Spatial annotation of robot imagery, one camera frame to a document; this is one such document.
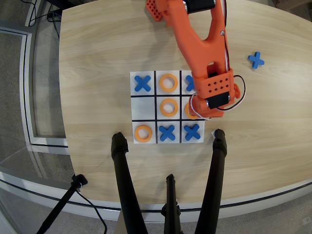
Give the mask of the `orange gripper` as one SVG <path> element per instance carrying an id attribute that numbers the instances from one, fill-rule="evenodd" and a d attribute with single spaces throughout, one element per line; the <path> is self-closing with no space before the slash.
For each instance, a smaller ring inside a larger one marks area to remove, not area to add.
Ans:
<path id="1" fill-rule="evenodd" d="M 231 104 L 231 98 L 240 98 L 237 103 L 231 107 L 227 107 Z M 194 95 L 194 113 L 196 113 L 202 119 L 209 119 L 214 117 L 223 117 L 223 113 L 236 108 L 241 104 L 241 92 L 238 85 L 234 84 L 234 93 L 224 92 L 222 94 L 212 96 L 209 98 L 200 98 L 198 95 Z"/>

